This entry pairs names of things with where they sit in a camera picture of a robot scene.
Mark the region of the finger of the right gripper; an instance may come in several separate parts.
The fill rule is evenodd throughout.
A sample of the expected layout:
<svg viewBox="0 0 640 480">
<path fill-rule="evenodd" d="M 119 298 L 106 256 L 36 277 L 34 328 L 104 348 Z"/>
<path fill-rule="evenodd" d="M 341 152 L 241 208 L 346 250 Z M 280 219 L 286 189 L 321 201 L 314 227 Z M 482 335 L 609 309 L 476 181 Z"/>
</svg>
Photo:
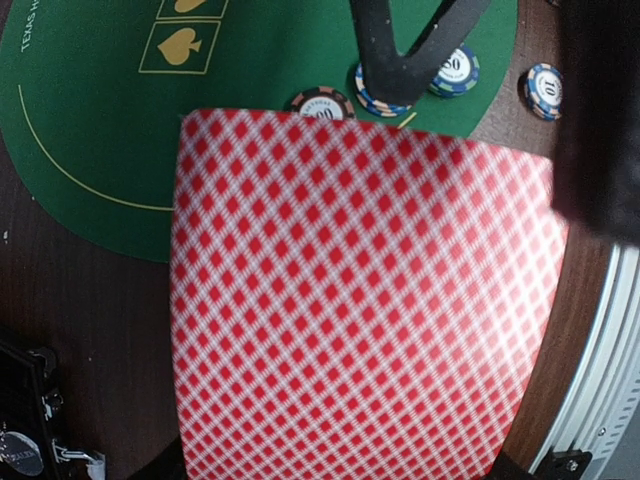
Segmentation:
<svg viewBox="0 0 640 480">
<path fill-rule="evenodd" d="M 441 65 L 474 29 L 490 0 L 442 1 L 406 57 L 427 65 Z"/>
<path fill-rule="evenodd" d="M 412 105 L 430 83 L 422 50 L 434 30 L 434 18 L 423 27 L 406 53 L 396 46 L 389 1 L 349 2 L 362 66 L 370 97 L 387 104 Z"/>
</svg>

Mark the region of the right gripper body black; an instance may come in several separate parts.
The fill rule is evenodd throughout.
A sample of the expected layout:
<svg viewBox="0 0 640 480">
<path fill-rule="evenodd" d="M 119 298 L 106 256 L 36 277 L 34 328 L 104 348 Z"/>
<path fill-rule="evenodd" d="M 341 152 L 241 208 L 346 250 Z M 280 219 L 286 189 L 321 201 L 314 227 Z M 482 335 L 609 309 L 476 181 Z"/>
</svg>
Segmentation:
<svg viewBox="0 0 640 480">
<path fill-rule="evenodd" d="M 613 241 L 639 242 L 639 4 L 564 1 L 562 119 L 553 208 Z"/>
</svg>

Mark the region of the brown chip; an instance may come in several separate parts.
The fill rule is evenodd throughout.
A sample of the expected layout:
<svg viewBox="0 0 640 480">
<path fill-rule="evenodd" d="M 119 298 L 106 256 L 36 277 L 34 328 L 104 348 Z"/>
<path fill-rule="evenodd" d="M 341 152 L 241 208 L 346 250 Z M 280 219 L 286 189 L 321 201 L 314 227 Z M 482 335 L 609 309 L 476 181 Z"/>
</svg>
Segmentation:
<svg viewBox="0 0 640 480">
<path fill-rule="evenodd" d="M 290 102 L 289 108 L 292 112 L 313 118 L 345 120 L 356 117 L 351 101 L 339 90 L 326 86 L 298 93 Z"/>
</svg>

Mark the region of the red checkered playing card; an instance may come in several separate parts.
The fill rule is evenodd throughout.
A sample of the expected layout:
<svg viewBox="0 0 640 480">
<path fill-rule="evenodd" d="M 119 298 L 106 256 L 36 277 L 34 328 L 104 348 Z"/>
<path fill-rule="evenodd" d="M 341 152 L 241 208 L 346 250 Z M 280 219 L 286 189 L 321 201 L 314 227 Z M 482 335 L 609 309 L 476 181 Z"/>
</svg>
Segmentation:
<svg viewBox="0 0 640 480">
<path fill-rule="evenodd" d="M 381 123 L 183 121 L 171 230 L 191 479 L 480 479 L 567 228 L 547 158 Z"/>
</svg>

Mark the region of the blue tan chip stack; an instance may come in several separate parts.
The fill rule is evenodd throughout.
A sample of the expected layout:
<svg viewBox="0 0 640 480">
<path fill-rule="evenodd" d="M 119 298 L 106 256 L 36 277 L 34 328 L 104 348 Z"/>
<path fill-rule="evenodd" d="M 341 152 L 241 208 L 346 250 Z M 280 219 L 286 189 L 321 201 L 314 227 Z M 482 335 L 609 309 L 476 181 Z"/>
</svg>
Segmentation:
<svg viewBox="0 0 640 480">
<path fill-rule="evenodd" d="M 530 109 L 541 119 L 561 118 L 563 84 L 556 67 L 547 63 L 533 65 L 524 79 L 524 95 Z"/>
</svg>

